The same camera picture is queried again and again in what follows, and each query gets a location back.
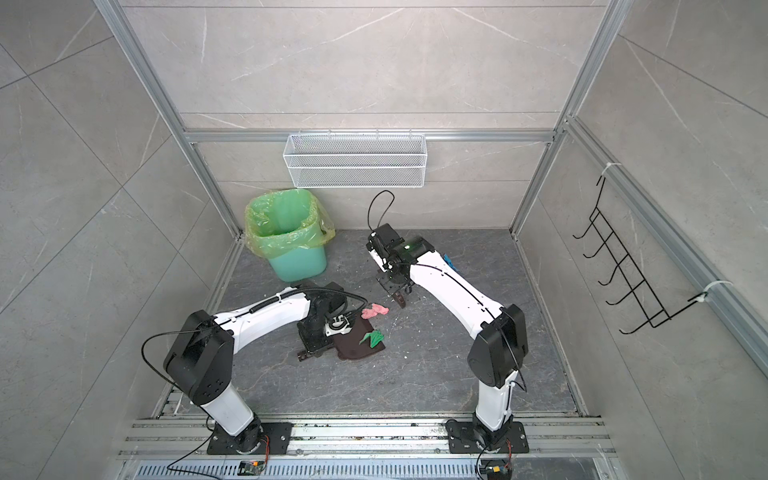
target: yellow-green plastic bag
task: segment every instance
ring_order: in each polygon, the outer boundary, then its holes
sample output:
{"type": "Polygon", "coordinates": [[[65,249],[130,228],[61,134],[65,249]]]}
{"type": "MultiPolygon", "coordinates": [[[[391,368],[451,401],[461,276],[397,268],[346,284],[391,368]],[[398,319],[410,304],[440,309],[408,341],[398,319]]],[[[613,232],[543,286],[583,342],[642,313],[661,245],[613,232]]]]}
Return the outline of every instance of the yellow-green plastic bag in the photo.
{"type": "Polygon", "coordinates": [[[335,235],[326,209],[309,190],[264,194],[245,209],[246,245],[259,257],[271,260],[297,248],[321,247],[335,235]]]}

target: white wire basket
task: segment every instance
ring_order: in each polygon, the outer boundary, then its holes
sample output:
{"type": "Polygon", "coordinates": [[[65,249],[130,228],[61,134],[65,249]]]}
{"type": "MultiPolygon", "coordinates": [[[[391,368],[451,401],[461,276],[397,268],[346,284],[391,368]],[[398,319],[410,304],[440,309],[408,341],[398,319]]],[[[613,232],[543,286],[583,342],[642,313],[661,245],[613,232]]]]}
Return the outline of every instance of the white wire basket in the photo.
{"type": "Polygon", "coordinates": [[[427,142],[410,132],[298,133],[283,158],[296,188],[423,187],[427,142]]]}

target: dark gray floor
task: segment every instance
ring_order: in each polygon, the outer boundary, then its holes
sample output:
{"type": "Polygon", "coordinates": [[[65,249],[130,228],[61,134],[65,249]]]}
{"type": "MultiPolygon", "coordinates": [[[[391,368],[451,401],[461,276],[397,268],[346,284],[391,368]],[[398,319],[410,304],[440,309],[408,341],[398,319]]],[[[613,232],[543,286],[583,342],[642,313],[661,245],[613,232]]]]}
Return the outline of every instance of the dark gray floor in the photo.
{"type": "Polygon", "coordinates": [[[592,458],[516,458],[512,480],[603,480],[592,458]]]}
{"type": "MultiPolygon", "coordinates": [[[[446,253],[464,278],[503,304],[525,313],[528,356],[522,374],[528,393],[515,389],[517,411],[575,410],[562,364],[535,301],[525,268],[506,230],[407,230],[446,253]]],[[[478,380],[467,366],[472,345],[458,320],[419,287],[400,309],[376,282],[377,266],[366,251],[368,232],[342,230],[327,246],[328,267],[313,278],[335,281],[370,302],[390,308],[371,319],[386,349],[367,359],[341,361],[335,351],[299,363],[301,341],[284,326],[242,349],[233,383],[256,412],[470,412],[478,380]]],[[[268,262],[243,250],[219,311],[234,310],[285,287],[268,262]]]]}

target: brown cloth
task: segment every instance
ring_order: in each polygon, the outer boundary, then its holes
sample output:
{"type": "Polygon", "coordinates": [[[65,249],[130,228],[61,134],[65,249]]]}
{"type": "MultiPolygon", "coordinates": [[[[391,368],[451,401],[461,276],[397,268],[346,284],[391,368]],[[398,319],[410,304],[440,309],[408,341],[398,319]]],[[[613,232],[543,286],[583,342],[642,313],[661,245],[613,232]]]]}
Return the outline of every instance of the brown cloth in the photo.
{"type": "Polygon", "coordinates": [[[384,350],[384,342],[379,342],[379,344],[373,348],[371,348],[371,342],[369,340],[360,343],[360,340],[362,340],[366,333],[372,331],[373,326],[371,325],[371,322],[362,318],[358,313],[355,318],[355,325],[352,327],[351,332],[346,335],[339,333],[331,336],[339,358],[341,360],[363,359],[369,355],[384,350]]]}

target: trash can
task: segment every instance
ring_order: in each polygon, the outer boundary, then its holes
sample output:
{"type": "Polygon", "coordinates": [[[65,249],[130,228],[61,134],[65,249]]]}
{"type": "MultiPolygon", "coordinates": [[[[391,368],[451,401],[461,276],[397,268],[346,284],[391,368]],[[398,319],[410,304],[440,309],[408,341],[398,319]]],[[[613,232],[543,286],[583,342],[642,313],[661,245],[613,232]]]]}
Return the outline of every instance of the trash can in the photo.
{"type": "Polygon", "coordinates": [[[245,210],[248,249],[269,260],[283,282],[296,282],[326,269],[325,244],[333,223],[308,190],[281,190],[254,198],[245,210]]]}

